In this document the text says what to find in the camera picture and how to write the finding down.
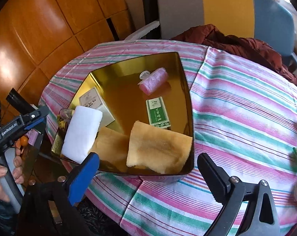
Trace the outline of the person's left hand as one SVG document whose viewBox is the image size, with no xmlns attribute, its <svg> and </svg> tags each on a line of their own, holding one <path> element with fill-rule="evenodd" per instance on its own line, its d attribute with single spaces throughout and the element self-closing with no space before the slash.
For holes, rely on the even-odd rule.
<svg viewBox="0 0 297 236">
<path fill-rule="evenodd" d="M 21 150 L 18 147 L 15 147 L 15 157 L 13 160 L 14 170 L 13 178 L 17 184 L 23 184 L 25 177 L 23 174 L 23 160 L 21 158 Z M 5 177 L 8 172 L 8 168 L 0 165 L 0 179 Z M 0 182 L 0 200 L 4 202 L 10 202 L 9 196 L 5 193 L 3 186 Z"/>
</svg>

